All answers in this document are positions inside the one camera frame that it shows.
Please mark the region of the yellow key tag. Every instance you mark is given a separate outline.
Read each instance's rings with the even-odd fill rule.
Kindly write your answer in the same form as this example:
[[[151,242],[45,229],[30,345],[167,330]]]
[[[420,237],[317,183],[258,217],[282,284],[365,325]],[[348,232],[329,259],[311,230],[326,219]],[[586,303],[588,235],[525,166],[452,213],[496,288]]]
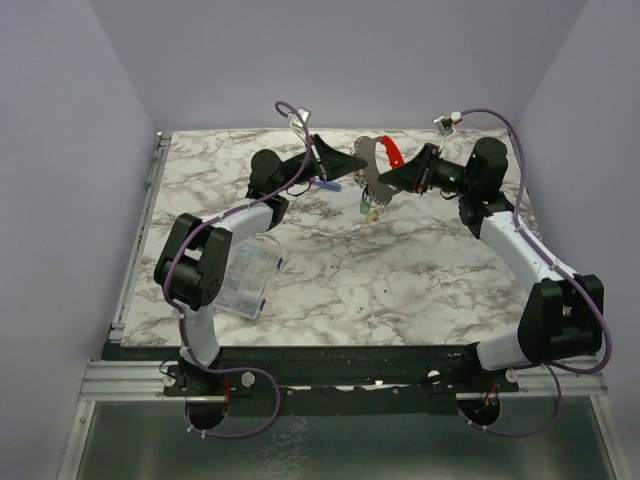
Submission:
[[[371,211],[366,215],[365,223],[371,224],[373,222],[376,222],[378,219],[379,219],[379,213],[377,211]]]

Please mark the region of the green key tag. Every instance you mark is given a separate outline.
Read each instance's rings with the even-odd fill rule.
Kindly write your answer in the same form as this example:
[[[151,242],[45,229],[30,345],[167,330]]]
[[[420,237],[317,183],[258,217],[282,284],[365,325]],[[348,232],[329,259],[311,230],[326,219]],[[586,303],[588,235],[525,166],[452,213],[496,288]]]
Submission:
[[[368,215],[372,210],[372,203],[369,200],[361,200],[359,204],[359,211],[362,215]]]

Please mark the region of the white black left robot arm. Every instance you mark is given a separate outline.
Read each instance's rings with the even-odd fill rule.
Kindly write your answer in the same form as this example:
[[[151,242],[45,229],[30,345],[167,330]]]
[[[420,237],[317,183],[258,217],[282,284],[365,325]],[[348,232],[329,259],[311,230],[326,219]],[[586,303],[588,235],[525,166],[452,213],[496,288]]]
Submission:
[[[307,150],[286,161],[262,149],[251,159],[246,196],[208,220],[185,213],[173,224],[157,261],[154,281],[165,301],[179,313],[180,355],[191,364],[186,382],[206,395],[220,385],[213,364],[220,353],[212,303],[219,294],[231,250],[256,234],[278,226],[289,201],[282,193],[314,177],[336,180],[367,166],[367,161],[311,137]]]

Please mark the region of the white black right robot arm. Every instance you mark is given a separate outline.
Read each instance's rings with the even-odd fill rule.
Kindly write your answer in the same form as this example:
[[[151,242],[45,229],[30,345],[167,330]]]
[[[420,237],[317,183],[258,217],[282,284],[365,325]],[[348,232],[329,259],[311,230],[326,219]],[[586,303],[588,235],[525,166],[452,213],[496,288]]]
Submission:
[[[554,259],[532,236],[502,191],[507,167],[506,145],[483,137],[465,165],[443,159],[434,145],[427,144],[414,159],[378,178],[408,193],[437,188],[453,194],[461,222],[498,254],[529,291],[515,329],[473,345],[472,359],[460,365],[461,383],[472,391],[491,384],[495,370],[594,355],[603,341],[602,282]]]

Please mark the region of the grey key organizer red handle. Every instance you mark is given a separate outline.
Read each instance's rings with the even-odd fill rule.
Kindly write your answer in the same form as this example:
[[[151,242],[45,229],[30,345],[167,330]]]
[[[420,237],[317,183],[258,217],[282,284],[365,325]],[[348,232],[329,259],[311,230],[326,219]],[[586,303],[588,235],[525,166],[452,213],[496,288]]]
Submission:
[[[366,162],[366,166],[359,172],[359,178],[361,179],[360,184],[367,191],[367,196],[378,205],[387,205],[399,190],[378,180],[381,173],[376,159],[377,145],[384,147],[392,170],[404,165],[400,149],[388,135],[378,137],[360,136],[354,142],[353,152],[356,157]]]

